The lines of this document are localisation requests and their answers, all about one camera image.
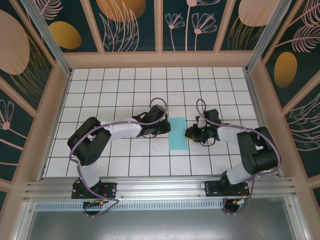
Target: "enclosure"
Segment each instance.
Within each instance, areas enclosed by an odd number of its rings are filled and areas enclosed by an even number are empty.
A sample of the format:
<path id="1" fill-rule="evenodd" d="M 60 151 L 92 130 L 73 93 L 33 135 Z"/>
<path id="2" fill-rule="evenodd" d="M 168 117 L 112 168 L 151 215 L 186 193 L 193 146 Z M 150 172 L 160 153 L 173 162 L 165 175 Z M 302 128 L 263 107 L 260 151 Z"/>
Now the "enclosure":
<path id="1" fill-rule="evenodd" d="M 3 0 L 0 19 L 1 239 L 319 238 L 319 0 Z M 171 133 L 109 142 L 98 171 L 120 202 L 82 213 L 68 139 L 153 98 L 171 130 L 199 98 L 223 124 L 268 128 L 281 168 L 248 183 L 243 213 L 201 188 L 239 146 Z"/>

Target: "decorative wallpaper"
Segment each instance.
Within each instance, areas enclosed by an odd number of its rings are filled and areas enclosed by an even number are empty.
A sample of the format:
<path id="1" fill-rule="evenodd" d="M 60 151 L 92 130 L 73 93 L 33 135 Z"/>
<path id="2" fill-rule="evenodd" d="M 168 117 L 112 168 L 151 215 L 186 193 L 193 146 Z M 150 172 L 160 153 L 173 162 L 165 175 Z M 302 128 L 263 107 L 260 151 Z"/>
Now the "decorative wallpaper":
<path id="1" fill-rule="evenodd" d="M 104 51 L 155 51 L 154 0 L 90 0 Z"/>
<path id="2" fill-rule="evenodd" d="M 308 178 L 320 174 L 320 84 L 286 116 Z"/>
<path id="3" fill-rule="evenodd" d="M 318 206 L 320 208 L 320 187 L 314 188 L 313 193 L 314 193 L 315 199 L 318 203 Z"/>
<path id="4" fill-rule="evenodd" d="M 227 0 L 164 0 L 163 50 L 212 51 Z"/>
<path id="5" fill-rule="evenodd" d="M 278 1 L 236 0 L 221 50 L 253 50 Z"/>
<path id="6" fill-rule="evenodd" d="M 284 25 L 285 21 L 286 21 L 287 18 L 288 18 L 288 15 L 290 14 L 292 8 L 295 6 L 296 3 L 297 3 L 297 0 L 291 0 L 290 6 L 289 6 L 288 10 L 286 11 L 286 13 L 285 13 L 282 21 L 280 22 L 278 28 L 276 29 L 275 33 L 273 34 L 272 38 L 270 39 L 269 44 L 266 46 L 265 50 L 264 50 L 263 53 L 262 53 L 262 58 L 263 58 L 263 59 L 265 58 L 265 55 L 266 55 L 267 52 L 269 51 L 272 43 L 274 42 L 276 36 L 278 35 L 280 29 L 281 29 L 282 26 Z"/>
<path id="7" fill-rule="evenodd" d="M 12 180 L 33 120 L 0 90 L 0 179 Z"/>
<path id="8" fill-rule="evenodd" d="M 306 0 L 266 63 L 284 107 L 320 70 L 320 0 Z"/>
<path id="9" fill-rule="evenodd" d="M 64 53 L 97 52 L 80 0 L 34 0 L 34 3 Z"/>
<path id="10" fill-rule="evenodd" d="M 0 19 L 0 79 L 37 109 L 52 65 L 8 1 Z"/>
<path id="11" fill-rule="evenodd" d="M 1 213 L 2 206 L 4 205 L 6 195 L 7 195 L 6 192 L 0 191 L 0 213 Z"/>

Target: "teal towel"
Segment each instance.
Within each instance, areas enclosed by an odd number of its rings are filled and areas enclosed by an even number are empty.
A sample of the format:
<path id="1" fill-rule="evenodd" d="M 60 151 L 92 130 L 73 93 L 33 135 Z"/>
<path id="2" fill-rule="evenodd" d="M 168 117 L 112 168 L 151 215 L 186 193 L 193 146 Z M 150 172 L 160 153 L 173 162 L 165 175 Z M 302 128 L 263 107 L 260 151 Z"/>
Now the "teal towel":
<path id="1" fill-rule="evenodd" d="M 168 133 L 169 150 L 188 150 L 188 140 L 185 137 L 186 118 L 168 117 L 171 131 Z"/>

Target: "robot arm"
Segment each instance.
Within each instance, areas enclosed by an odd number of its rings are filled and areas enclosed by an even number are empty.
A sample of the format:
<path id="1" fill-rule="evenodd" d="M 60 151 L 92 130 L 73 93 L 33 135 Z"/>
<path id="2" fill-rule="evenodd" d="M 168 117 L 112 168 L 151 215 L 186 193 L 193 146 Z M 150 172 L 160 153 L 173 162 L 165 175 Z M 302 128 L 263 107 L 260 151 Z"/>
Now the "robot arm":
<path id="1" fill-rule="evenodd" d="M 93 132 L 93 139 L 85 138 L 83 142 L 75 149 L 74 155 L 79 160 L 81 175 L 94 192 L 99 192 L 101 180 L 98 174 L 97 160 L 101 156 L 106 145 L 110 141 L 123 138 L 136 138 L 144 135 L 158 135 L 170 132 L 171 127 L 166 115 L 162 121 L 152 125 L 138 125 L 134 122 L 152 123 L 158 120 L 165 112 L 165 109 L 159 105 L 153 106 L 149 112 L 143 112 L 137 116 L 132 116 L 125 123 L 106 126 Z M 67 144 L 72 149 L 77 142 L 90 130 L 107 124 L 100 122 L 95 117 L 88 118 L 80 128 L 69 138 Z"/>
<path id="2" fill-rule="evenodd" d="M 212 122 L 221 124 L 216 109 L 205 111 L 204 116 Z M 258 127 L 255 130 L 272 141 L 266 127 Z M 278 159 L 272 147 L 254 132 L 229 127 L 227 124 L 225 126 L 212 125 L 196 117 L 196 123 L 186 130 L 185 136 L 197 143 L 205 143 L 209 138 L 214 138 L 216 141 L 239 145 L 241 163 L 224 172 L 220 179 L 226 194 L 232 186 L 260 172 L 274 169 L 278 165 Z"/>

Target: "mounting plate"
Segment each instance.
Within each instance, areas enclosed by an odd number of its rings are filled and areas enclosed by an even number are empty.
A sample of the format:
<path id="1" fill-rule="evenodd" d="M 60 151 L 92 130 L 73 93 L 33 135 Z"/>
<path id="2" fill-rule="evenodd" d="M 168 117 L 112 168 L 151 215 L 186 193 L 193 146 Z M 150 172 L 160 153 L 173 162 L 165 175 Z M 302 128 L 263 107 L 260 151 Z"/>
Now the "mounting plate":
<path id="1" fill-rule="evenodd" d="M 246 182 L 241 182 L 229 187 L 228 192 L 225 192 L 221 181 L 205 181 L 205 195 L 207 197 L 236 197 L 241 196 L 241 191 L 249 196 L 249 188 Z"/>
<path id="2" fill-rule="evenodd" d="M 81 182 L 74 183 L 72 187 L 72 199 L 98 199 L 98 197 L 90 193 Z M 114 199 L 116 192 L 117 184 L 115 182 L 102 182 L 97 193 L 101 196 Z"/>

